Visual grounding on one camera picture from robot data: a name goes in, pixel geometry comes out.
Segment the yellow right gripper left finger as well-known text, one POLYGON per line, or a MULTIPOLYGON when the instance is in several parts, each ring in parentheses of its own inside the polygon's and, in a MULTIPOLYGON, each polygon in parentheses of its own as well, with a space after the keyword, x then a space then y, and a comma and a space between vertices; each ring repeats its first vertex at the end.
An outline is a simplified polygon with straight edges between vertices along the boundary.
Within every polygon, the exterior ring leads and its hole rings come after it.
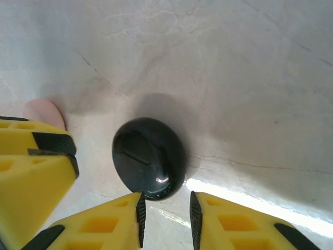
POLYGON ((144 193, 131 193, 54 222, 24 249, 142 249, 144 193))

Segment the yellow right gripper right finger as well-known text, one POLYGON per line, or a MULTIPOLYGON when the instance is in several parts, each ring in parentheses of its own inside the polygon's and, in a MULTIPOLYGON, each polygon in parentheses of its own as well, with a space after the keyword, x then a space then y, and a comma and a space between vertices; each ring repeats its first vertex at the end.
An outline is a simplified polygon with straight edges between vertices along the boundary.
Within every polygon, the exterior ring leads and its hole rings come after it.
POLYGON ((203 192, 190 195, 194 249, 316 249, 292 224, 203 192))

